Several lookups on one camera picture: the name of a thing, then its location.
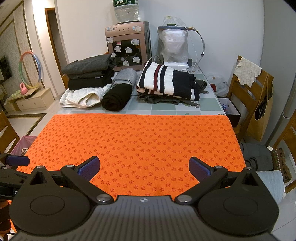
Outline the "grey folded clothes on chair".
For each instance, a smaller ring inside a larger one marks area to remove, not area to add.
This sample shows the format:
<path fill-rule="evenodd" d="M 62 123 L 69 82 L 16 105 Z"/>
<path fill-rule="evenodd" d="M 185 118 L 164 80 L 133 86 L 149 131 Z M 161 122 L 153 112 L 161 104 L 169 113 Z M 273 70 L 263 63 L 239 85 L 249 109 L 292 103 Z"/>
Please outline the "grey folded clothes on chair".
<path fill-rule="evenodd" d="M 239 143 L 239 145 L 247 167 L 257 172 L 273 169 L 271 153 L 266 146 L 252 143 Z"/>

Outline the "stack of dark folded clothes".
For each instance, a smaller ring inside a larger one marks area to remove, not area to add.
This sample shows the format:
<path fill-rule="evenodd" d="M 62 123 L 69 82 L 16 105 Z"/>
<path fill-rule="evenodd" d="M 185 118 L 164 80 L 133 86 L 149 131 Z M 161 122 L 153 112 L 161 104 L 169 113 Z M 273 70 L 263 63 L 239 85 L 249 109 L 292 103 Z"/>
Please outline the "stack of dark folded clothes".
<path fill-rule="evenodd" d="M 68 89 L 105 87 L 112 83 L 116 59 L 111 54 L 97 55 L 69 63 L 61 72 L 69 78 Z"/>

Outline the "pink bin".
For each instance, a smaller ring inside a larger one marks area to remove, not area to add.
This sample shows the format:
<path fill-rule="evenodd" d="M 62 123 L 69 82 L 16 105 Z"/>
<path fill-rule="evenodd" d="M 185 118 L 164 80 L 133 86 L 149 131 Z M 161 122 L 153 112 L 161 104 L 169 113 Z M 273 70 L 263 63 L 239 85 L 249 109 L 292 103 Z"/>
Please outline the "pink bin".
<path fill-rule="evenodd" d="M 11 154 L 24 156 L 36 138 L 37 136 L 23 136 L 13 148 Z"/>

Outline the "orange patterned mat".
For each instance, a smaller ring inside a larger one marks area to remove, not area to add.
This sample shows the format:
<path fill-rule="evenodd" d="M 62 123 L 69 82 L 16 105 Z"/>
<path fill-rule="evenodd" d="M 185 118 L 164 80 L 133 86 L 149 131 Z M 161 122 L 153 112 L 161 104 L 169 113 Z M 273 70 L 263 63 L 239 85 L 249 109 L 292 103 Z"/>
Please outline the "orange patterned mat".
<path fill-rule="evenodd" d="M 245 161 L 224 115 L 57 114 L 27 153 L 30 173 L 58 170 L 97 156 L 92 183 L 111 196 L 175 197 L 196 185 L 189 159 L 240 172 Z"/>

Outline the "black box with items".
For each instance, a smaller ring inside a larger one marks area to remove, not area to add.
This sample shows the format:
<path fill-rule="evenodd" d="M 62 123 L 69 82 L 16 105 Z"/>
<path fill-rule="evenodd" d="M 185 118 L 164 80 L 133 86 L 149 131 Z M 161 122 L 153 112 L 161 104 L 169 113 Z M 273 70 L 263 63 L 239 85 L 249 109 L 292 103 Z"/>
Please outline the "black box with items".
<path fill-rule="evenodd" d="M 227 97 L 218 97 L 218 100 L 224 110 L 224 113 L 229 118 L 229 121 L 233 128 L 236 128 L 241 118 L 241 113 L 236 108 L 234 103 Z"/>

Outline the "white tv cabinet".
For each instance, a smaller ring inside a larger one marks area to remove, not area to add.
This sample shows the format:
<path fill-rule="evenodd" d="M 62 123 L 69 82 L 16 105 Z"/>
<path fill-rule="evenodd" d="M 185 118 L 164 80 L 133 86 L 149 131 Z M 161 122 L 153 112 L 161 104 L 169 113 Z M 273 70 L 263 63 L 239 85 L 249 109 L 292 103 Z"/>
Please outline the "white tv cabinet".
<path fill-rule="evenodd" d="M 26 94 L 9 97 L 4 103 L 7 112 L 47 109 L 55 101 L 50 88 L 30 89 Z"/>

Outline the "light blue folded garment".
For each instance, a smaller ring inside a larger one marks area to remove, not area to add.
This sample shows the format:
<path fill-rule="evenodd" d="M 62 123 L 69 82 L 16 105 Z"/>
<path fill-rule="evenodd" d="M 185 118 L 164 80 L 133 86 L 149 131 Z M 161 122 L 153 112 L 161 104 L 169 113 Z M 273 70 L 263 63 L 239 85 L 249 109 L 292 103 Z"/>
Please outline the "light blue folded garment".
<path fill-rule="evenodd" d="M 277 204 L 285 197 L 285 184 L 280 170 L 256 172 Z"/>

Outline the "brown paper bag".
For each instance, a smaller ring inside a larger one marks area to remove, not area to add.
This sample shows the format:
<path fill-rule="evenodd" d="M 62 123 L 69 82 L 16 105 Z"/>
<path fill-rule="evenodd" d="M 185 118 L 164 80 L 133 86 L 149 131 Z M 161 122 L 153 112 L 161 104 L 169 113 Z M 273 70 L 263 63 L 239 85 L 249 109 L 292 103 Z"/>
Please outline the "brown paper bag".
<path fill-rule="evenodd" d="M 247 134 L 260 142 L 263 139 L 267 124 L 273 107 L 273 76 L 266 74 L 266 78 L 261 86 L 261 92 L 258 97 L 252 94 L 252 97 L 258 101 L 254 114 L 251 117 Z"/>

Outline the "pink kettlebell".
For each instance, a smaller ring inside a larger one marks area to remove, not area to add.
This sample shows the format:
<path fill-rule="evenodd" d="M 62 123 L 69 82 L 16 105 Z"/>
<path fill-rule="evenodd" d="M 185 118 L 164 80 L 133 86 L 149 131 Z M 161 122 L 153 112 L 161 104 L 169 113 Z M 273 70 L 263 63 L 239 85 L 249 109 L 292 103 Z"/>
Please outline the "pink kettlebell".
<path fill-rule="evenodd" d="M 28 89 L 27 89 L 26 85 L 22 82 L 20 84 L 20 94 L 25 95 L 27 92 L 28 92 Z"/>

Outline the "white quilted garment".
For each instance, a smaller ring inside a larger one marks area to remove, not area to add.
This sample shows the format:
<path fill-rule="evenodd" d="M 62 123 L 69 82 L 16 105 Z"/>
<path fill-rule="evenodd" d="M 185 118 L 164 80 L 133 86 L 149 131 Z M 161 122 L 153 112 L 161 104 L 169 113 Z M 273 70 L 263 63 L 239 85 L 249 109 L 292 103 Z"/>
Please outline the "white quilted garment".
<path fill-rule="evenodd" d="M 110 88 L 111 84 L 104 87 L 87 87 L 78 90 L 67 89 L 59 102 L 65 108 L 90 108 L 99 104 Z"/>

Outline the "near wooden chair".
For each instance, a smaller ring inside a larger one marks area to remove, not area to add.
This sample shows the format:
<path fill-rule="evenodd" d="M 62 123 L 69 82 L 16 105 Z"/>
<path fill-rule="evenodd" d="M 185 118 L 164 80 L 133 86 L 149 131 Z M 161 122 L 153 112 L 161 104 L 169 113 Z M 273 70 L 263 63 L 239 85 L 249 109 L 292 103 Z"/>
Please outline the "near wooden chair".
<path fill-rule="evenodd" d="M 273 145 L 273 148 L 281 147 L 285 153 L 285 161 L 291 173 L 291 180 L 285 184 L 285 193 L 295 189 L 295 112 L 288 124 Z"/>

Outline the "wooden chair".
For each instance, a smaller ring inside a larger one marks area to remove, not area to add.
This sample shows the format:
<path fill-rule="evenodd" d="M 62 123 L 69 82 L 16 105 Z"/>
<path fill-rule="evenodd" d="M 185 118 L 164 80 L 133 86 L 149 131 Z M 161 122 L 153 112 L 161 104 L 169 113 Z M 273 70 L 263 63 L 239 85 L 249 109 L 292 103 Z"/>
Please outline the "wooden chair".
<path fill-rule="evenodd" d="M 258 104 L 258 101 L 252 97 L 252 94 L 255 94 L 256 97 L 259 96 L 261 92 L 261 86 L 266 78 L 266 74 L 267 72 L 262 69 L 261 74 L 255 79 L 252 86 L 248 87 L 247 85 L 240 85 L 238 78 L 233 73 L 227 97 L 231 98 L 235 96 L 246 108 L 246 116 L 244 120 L 241 121 L 238 127 L 234 128 L 238 141 L 242 141 L 246 135 L 249 136 L 247 134 L 247 128 Z"/>
<path fill-rule="evenodd" d="M 285 193 L 295 189 L 295 112 L 288 124 L 273 145 L 273 148 L 281 147 L 285 153 L 285 161 L 291 173 L 291 180 L 285 184 Z"/>

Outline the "black rolled garment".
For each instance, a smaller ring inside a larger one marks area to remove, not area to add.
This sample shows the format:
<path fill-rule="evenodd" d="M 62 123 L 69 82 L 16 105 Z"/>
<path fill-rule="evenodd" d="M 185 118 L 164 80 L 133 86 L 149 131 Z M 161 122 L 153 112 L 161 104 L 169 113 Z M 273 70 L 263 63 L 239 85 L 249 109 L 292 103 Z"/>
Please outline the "black rolled garment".
<path fill-rule="evenodd" d="M 108 111 L 122 110 L 129 102 L 132 94 L 132 86 L 130 84 L 114 85 L 103 97 L 102 107 Z"/>

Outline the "far wooden chair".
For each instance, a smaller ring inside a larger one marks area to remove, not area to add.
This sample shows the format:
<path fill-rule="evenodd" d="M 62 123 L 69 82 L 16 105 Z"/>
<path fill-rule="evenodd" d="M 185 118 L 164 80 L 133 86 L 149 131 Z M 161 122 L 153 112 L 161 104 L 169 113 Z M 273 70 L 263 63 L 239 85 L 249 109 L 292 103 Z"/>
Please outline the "far wooden chair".
<path fill-rule="evenodd" d="M 258 101 L 252 97 L 252 94 L 255 94 L 256 97 L 259 96 L 261 92 L 261 86 L 266 78 L 266 74 L 267 72 L 262 69 L 261 74 L 255 79 L 252 86 L 248 87 L 247 85 L 240 85 L 238 78 L 233 73 L 227 97 L 231 98 L 235 96 L 246 108 L 246 116 L 244 120 L 241 121 L 238 127 L 234 128 L 238 141 L 242 141 L 246 135 L 249 136 L 247 134 L 247 128 L 258 104 Z"/>

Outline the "olive garment under sweater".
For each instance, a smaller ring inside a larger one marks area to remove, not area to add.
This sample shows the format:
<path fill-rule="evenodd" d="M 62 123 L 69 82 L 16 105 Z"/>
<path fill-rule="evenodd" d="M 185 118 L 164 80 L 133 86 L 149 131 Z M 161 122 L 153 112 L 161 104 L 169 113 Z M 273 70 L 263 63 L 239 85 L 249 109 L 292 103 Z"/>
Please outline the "olive garment under sweater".
<path fill-rule="evenodd" d="M 183 98 L 178 98 L 178 97 L 172 97 L 168 95 L 156 95 L 156 94 L 147 94 L 147 93 L 140 93 L 138 95 L 138 98 L 146 101 L 151 104 L 156 104 L 156 103 L 170 103 L 174 105 L 178 105 L 179 103 L 186 104 L 188 106 L 192 106 L 194 108 L 198 108 L 200 105 L 197 104 L 196 102 L 183 99 Z"/>

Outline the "hula hoop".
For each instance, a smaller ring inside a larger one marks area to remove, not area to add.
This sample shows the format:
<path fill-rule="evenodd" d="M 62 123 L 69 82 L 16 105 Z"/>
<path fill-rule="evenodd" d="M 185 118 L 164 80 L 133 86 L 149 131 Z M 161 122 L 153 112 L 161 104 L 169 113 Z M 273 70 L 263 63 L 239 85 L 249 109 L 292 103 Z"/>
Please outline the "hula hoop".
<path fill-rule="evenodd" d="M 29 89 L 42 86 L 42 68 L 39 58 L 32 51 L 21 54 L 18 71 L 22 83 Z"/>

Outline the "grey folded garment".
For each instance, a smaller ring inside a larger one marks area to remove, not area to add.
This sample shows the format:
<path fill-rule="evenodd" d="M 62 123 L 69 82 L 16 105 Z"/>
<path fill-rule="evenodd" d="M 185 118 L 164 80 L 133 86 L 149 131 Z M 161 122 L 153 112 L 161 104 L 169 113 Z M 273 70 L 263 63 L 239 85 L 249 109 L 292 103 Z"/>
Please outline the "grey folded garment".
<path fill-rule="evenodd" d="M 134 88 L 137 77 L 137 72 L 132 68 L 123 69 L 114 77 L 112 87 L 119 84 L 129 84 L 132 88 Z"/>

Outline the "striped folded sweater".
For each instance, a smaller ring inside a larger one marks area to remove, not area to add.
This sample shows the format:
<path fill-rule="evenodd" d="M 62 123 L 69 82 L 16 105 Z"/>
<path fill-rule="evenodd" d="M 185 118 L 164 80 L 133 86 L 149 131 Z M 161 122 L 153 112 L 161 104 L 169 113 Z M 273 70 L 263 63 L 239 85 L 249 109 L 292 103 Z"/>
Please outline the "striped folded sweater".
<path fill-rule="evenodd" d="M 164 94 L 198 101 L 201 87 L 193 74 L 148 61 L 142 70 L 136 89 L 139 93 Z"/>

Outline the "white cloth on chair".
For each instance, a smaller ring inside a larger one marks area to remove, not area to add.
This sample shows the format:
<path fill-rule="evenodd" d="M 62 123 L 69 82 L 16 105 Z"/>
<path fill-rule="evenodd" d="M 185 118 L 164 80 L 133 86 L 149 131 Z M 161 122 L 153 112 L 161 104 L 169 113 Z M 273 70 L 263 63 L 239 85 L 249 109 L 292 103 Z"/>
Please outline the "white cloth on chair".
<path fill-rule="evenodd" d="M 240 85 L 251 87 L 255 79 L 261 74 L 262 68 L 242 57 L 237 61 L 234 75 L 238 78 Z"/>

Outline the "white bag with plastic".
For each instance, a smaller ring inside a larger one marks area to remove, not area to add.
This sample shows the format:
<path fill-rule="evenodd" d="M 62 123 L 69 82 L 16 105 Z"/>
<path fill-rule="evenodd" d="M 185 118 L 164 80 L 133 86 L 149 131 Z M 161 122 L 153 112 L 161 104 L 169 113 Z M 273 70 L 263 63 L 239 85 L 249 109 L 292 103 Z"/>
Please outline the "white bag with plastic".
<path fill-rule="evenodd" d="M 175 16 L 164 17 L 161 26 L 158 26 L 159 53 L 164 62 L 188 63 L 188 37 L 189 32 L 196 32 L 202 41 L 202 51 L 199 61 L 205 54 L 205 42 L 195 27 L 186 27 L 186 24 Z"/>

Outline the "pink water dispenser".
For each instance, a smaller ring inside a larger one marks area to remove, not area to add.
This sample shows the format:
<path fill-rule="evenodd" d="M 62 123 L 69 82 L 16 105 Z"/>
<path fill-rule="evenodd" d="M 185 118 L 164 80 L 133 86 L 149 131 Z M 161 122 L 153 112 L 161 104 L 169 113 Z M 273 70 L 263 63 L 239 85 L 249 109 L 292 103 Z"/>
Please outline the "pink water dispenser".
<path fill-rule="evenodd" d="M 149 22 L 133 21 L 105 28 L 108 52 L 116 61 L 115 71 L 143 69 L 152 56 Z"/>

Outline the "water bottle on dispenser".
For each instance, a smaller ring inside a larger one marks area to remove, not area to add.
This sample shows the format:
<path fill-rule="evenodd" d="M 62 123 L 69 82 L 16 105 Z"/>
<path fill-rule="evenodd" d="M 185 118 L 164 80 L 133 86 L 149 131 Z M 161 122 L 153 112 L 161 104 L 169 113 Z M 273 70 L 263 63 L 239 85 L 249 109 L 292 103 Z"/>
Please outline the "water bottle on dispenser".
<path fill-rule="evenodd" d="M 114 0 L 114 12 L 120 23 L 138 21 L 139 6 L 137 0 Z"/>

